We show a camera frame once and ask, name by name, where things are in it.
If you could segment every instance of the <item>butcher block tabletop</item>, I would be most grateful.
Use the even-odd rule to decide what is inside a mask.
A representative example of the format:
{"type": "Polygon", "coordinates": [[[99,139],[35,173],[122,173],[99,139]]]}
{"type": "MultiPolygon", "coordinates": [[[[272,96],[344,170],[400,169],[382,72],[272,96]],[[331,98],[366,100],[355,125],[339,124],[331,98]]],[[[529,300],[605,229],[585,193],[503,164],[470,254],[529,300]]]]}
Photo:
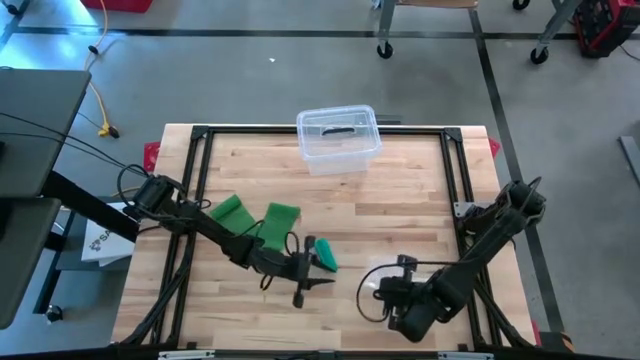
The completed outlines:
{"type": "MultiPolygon", "coordinates": [[[[192,126],[166,125],[155,174],[182,179],[192,126]]],[[[460,129],[475,199],[492,202],[500,186],[486,129],[460,129]]],[[[381,138],[382,152],[367,172],[311,177],[295,134],[215,135],[204,198],[215,207],[236,194],[256,220],[271,202],[300,207],[293,230],[300,239],[306,235],[328,239],[339,270],[331,274],[314,269],[313,277],[332,278],[335,283],[306,291],[304,308],[296,309],[292,305],[295,283],[274,279],[263,292],[259,287],[262,275],[232,264],[215,243],[199,235],[180,335],[182,346],[195,341],[202,349],[432,351],[472,345],[466,310],[448,324],[434,324],[422,342],[414,344],[387,330],[386,323],[366,321],[356,309],[356,287],[362,276],[377,265],[394,263],[398,254],[424,261],[459,258],[438,137],[381,138]]],[[[191,198],[202,151],[200,144],[189,187],[191,198]]],[[[461,192],[458,164],[453,163],[461,192]]],[[[139,235],[113,341],[129,335],[155,302],[169,238],[164,229],[139,235]]],[[[181,257],[178,252],[176,264],[181,257]]],[[[534,342],[513,245],[507,244],[488,268],[497,304],[522,336],[534,342]]],[[[426,280],[437,269],[419,266],[414,280],[426,280]]],[[[381,316],[382,303],[373,300],[372,291],[380,277],[399,271],[381,270],[365,283],[361,304],[367,315],[381,316]]],[[[170,329],[174,301],[175,296],[167,307],[163,336],[170,329]]],[[[483,335],[490,339],[483,306],[478,306],[478,313],[483,335]]]]}

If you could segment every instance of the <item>clear plastic bin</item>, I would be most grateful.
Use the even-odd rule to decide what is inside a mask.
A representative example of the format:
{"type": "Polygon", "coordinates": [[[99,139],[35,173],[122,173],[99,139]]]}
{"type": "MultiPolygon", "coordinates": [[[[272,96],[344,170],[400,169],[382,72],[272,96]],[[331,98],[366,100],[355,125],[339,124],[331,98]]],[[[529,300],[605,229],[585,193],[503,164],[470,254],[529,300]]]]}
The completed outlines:
{"type": "Polygon", "coordinates": [[[303,111],[297,124],[311,175],[366,171],[382,149],[375,113],[367,105],[303,111]]]}

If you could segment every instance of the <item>green object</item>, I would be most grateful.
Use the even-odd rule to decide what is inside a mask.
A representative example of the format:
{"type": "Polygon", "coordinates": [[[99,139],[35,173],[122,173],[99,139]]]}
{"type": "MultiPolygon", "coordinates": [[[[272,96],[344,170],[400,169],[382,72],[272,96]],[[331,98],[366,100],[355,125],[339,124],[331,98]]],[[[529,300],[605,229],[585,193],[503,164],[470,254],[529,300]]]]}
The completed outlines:
{"type": "Polygon", "coordinates": [[[315,249],[320,262],[329,268],[331,272],[338,272],[338,263],[336,258],[333,257],[329,241],[325,238],[316,240],[315,249]]]}
{"type": "MultiPolygon", "coordinates": [[[[256,221],[253,219],[249,211],[242,205],[242,201],[238,195],[233,195],[215,209],[211,210],[209,215],[213,220],[219,222],[225,229],[238,235],[247,231],[256,221]]],[[[260,226],[251,229],[247,234],[255,235],[260,226]]]]}
{"type": "Polygon", "coordinates": [[[282,251],[287,232],[291,231],[299,215],[299,207],[269,204],[264,223],[260,226],[257,235],[265,241],[262,247],[282,251]]]}

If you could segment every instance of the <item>gray concrete floor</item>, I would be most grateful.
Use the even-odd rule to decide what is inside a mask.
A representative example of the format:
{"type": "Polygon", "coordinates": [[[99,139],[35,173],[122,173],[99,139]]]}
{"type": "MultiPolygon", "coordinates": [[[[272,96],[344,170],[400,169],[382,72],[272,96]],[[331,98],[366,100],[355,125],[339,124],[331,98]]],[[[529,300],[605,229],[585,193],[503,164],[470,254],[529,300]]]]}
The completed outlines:
{"type": "MultiPolygon", "coordinates": [[[[541,1],[516,13],[511,1],[481,0],[478,13],[486,32],[537,32],[552,7],[541,1]]],[[[111,12],[109,19],[122,29],[373,30],[377,16],[368,0],[155,0],[147,14],[111,12]]],[[[1,25],[8,21],[0,14],[1,25]]],[[[101,23],[100,11],[76,0],[33,0],[20,26],[101,23]]],[[[471,25],[466,10],[400,7],[393,30],[470,32],[471,25]]],[[[95,40],[14,34],[0,65],[81,69],[95,40]]],[[[125,163],[140,163],[143,143],[159,140],[166,123],[293,123],[304,109],[360,103],[405,124],[484,125],[500,139],[473,39],[394,39],[396,54],[387,61],[368,38],[113,35],[104,44],[92,74],[122,137],[98,138],[81,118],[72,134],[125,163]]],[[[583,59],[575,42],[556,41],[550,60],[534,67],[533,46],[487,41],[522,172],[544,178],[549,206],[539,232],[560,310],[579,352],[635,357],[640,222],[630,209],[640,205],[640,188],[616,139],[640,135],[640,63],[619,50],[583,59]]],[[[640,42],[625,46],[640,54],[640,42]]],[[[100,121],[90,92],[81,112],[100,121]]],[[[503,153],[496,163],[506,183],[503,153]]],[[[114,191],[117,169],[73,149],[63,150],[56,169],[96,195],[114,191]]],[[[531,259],[525,240],[518,241],[532,318],[544,329],[531,259]]],[[[0,331],[0,354],[108,343],[125,274],[63,273],[54,302],[68,316],[47,326],[30,310],[50,259],[45,252],[15,323],[0,331]],[[71,297],[72,286],[85,296],[71,297]]]]}

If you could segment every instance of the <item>black desk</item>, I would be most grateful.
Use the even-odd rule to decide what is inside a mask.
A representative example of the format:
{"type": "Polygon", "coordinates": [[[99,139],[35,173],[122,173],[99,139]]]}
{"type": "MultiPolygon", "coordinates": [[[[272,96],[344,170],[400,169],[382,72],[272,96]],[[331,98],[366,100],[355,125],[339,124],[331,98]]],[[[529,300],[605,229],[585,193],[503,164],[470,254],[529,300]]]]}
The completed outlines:
{"type": "MultiPolygon", "coordinates": [[[[90,77],[85,71],[0,69],[0,113],[68,134],[90,77]]],[[[61,141],[66,137],[3,114],[0,133],[43,135],[61,141]]],[[[9,199],[12,219],[0,239],[3,328],[15,316],[43,247],[56,251],[57,259],[65,246],[66,238],[51,233],[53,219],[49,216],[53,212],[55,217],[60,203],[131,241],[136,239],[138,224],[53,171],[62,148],[60,142],[6,134],[0,134],[0,141],[5,143],[0,150],[0,203],[9,199]]],[[[58,276],[55,267],[50,269],[35,313],[46,310],[58,276]]]]}

